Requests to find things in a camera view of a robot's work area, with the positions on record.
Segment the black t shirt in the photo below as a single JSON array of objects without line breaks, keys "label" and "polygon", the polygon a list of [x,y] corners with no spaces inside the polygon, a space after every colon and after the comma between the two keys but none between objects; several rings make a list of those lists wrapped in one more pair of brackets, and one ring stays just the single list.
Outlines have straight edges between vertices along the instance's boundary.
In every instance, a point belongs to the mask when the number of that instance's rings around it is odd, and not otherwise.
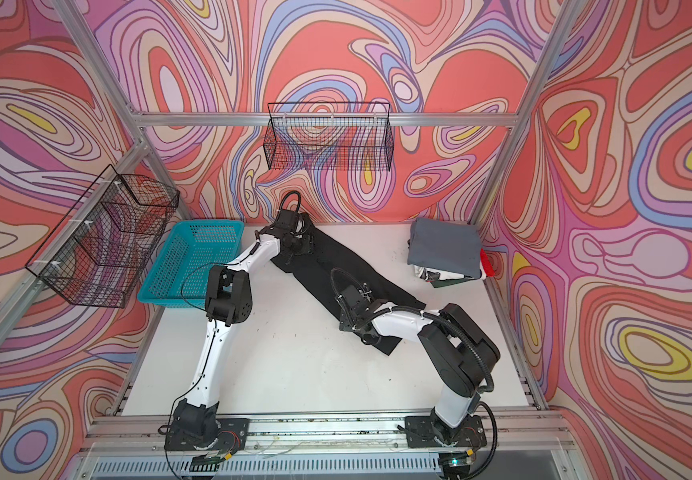
[{"label": "black t shirt", "polygon": [[379,274],[367,261],[317,227],[308,231],[313,251],[293,255],[289,260],[280,253],[272,263],[294,278],[316,298],[337,320],[342,312],[333,290],[331,271],[336,287],[366,285],[375,299],[388,300],[396,305],[424,308],[425,303]]}]

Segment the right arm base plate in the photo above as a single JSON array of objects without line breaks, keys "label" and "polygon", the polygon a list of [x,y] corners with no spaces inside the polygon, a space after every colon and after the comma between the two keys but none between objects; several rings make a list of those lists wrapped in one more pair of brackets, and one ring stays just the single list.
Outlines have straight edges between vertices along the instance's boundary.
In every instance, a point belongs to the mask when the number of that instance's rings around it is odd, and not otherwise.
[{"label": "right arm base plate", "polygon": [[406,416],[401,431],[410,448],[471,448],[478,450],[488,444],[481,418],[466,416],[457,427],[429,416]]}]

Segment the white folded t shirt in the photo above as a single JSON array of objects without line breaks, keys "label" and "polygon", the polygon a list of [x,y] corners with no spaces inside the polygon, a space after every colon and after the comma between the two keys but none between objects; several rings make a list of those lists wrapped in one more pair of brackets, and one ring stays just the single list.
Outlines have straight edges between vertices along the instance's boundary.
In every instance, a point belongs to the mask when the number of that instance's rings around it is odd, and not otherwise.
[{"label": "white folded t shirt", "polygon": [[440,282],[453,280],[472,280],[472,276],[467,276],[460,273],[448,272],[444,270],[435,270],[429,267],[413,265],[414,274],[426,282]]}]

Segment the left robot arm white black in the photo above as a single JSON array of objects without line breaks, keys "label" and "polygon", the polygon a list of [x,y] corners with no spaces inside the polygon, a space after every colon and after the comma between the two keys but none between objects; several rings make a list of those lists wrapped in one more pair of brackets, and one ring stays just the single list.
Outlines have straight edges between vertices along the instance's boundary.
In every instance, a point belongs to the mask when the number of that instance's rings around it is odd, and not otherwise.
[{"label": "left robot arm white black", "polygon": [[174,399],[161,434],[166,452],[218,448],[223,429],[218,419],[224,363],[239,326],[253,308],[251,274],[275,257],[308,254],[313,249],[311,222],[300,211],[302,194],[287,192],[274,220],[255,232],[254,242],[226,263],[211,263],[203,311],[205,342],[187,391]]}]

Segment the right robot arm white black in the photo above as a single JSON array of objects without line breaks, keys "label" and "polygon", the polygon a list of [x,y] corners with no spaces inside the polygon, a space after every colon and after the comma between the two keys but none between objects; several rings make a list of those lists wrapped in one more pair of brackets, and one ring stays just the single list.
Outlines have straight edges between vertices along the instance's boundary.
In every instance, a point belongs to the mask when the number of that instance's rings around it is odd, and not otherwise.
[{"label": "right robot arm white black", "polygon": [[407,416],[399,426],[408,446],[484,446],[475,412],[482,396],[495,389],[493,369],[501,354],[466,311],[454,303],[424,310],[378,299],[367,283],[338,267],[330,272],[330,284],[340,308],[340,329],[367,345],[390,337],[421,345],[443,383],[429,414]]}]

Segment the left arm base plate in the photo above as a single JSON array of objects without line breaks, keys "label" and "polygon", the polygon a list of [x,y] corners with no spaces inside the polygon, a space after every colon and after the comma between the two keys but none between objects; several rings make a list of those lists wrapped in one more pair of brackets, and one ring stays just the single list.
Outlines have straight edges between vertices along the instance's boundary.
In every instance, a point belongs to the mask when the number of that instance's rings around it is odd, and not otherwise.
[{"label": "left arm base plate", "polygon": [[199,422],[175,420],[161,425],[158,433],[165,437],[166,451],[243,450],[249,420],[245,418],[207,418]]}]

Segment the teal plastic basket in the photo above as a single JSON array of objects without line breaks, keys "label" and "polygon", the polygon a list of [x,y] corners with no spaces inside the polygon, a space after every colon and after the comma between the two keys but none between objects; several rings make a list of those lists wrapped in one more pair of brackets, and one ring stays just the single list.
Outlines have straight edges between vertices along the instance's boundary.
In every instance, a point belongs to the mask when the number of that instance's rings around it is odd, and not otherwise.
[{"label": "teal plastic basket", "polygon": [[138,301],[167,308],[203,308],[209,269],[237,257],[243,232],[244,223],[238,220],[175,224],[138,292]]}]

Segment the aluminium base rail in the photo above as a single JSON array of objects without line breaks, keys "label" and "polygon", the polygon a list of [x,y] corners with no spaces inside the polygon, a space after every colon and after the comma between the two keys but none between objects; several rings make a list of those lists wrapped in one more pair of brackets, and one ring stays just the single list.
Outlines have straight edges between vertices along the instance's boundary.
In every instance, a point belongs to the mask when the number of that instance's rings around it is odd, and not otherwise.
[{"label": "aluminium base rail", "polygon": [[93,423],[70,479],[588,479],[565,419],[534,410],[481,417],[488,444],[410,448],[408,411],[239,414],[243,450],[164,450],[163,416]]}]

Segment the red folded t shirt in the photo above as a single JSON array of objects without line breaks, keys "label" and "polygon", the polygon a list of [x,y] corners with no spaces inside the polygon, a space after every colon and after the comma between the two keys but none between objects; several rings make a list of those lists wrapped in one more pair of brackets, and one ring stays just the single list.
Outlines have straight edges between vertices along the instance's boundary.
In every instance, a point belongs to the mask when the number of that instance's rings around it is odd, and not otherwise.
[{"label": "red folded t shirt", "polygon": [[495,276],[495,268],[493,267],[488,255],[487,255],[487,252],[484,249],[482,249],[480,251],[480,261],[481,261],[481,267],[482,267],[482,271],[483,271],[482,276],[484,278],[494,277]]}]

